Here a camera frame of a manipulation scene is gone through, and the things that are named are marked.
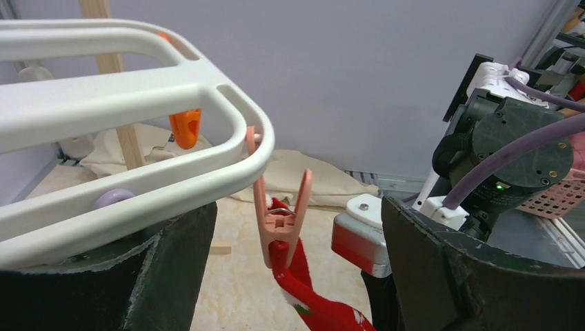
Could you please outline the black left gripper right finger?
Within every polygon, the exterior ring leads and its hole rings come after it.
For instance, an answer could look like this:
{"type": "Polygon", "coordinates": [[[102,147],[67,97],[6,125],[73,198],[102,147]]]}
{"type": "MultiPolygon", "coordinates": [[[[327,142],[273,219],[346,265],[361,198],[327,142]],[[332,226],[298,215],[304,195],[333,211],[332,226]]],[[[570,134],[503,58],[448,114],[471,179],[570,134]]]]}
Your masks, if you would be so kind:
{"type": "Polygon", "coordinates": [[[391,197],[381,220],[402,330],[583,330],[584,271],[521,257],[391,197]]]}

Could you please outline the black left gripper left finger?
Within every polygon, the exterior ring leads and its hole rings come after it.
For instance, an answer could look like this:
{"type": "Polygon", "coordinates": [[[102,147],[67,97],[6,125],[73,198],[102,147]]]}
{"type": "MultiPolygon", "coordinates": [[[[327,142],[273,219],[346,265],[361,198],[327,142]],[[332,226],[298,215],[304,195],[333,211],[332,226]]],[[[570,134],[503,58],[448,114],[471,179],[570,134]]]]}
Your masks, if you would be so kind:
{"type": "Polygon", "coordinates": [[[216,203],[65,261],[1,272],[2,330],[188,330],[216,203]]]}

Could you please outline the red white patterned sock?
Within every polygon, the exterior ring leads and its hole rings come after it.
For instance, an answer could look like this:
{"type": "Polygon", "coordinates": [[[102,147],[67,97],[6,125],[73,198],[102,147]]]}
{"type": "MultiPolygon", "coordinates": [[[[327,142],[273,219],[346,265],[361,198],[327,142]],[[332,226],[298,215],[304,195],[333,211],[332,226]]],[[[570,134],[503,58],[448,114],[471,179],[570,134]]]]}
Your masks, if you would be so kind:
{"type": "MultiPolygon", "coordinates": [[[[266,196],[267,205],[288,208],[277,198],[266,196]]],[[[372,323],[358,310],[331,301],[314,291],[303,243],[299,237],[288,267],[285,266],[289,245],[273,241],[269,245],[272,275],[287,303],[294,308],[309,330],[374,330],[372,323]]]]}

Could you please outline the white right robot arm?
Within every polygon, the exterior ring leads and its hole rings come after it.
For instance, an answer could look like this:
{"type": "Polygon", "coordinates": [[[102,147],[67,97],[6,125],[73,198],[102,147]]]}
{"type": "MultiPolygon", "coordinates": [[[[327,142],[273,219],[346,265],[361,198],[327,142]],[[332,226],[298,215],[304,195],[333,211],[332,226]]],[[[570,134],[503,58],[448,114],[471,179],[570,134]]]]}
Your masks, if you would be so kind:
{"type": "Polygon", "coordinates": [[[584,102],[540,90],[543,74],[474,56],[416,210],[487,240],[509,210],[559,219],[584,204],[584,102]]]}

